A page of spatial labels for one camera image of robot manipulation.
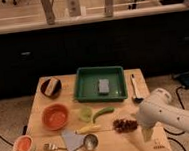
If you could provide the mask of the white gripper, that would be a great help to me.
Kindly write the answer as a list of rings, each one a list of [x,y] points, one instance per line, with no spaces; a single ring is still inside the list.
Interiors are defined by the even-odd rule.
[[[136,119],[138,124],[141,126],[143,140],[148,142],[151,140],[153,135],[153,128],[158,122],[158,112],[160,104],[148,100],[144,100],[139,105],[133,105],[130,110],[132,116]]]

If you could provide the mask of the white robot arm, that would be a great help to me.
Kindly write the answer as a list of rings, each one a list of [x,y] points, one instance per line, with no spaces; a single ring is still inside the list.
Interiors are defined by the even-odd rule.
[[[157,122],[161,122],[189,133],[189,110],[170,106],[171,101],[171,95],[167,90],[154,89],[139,104],[138,111],[134,114],[141,128],[150,129]]]

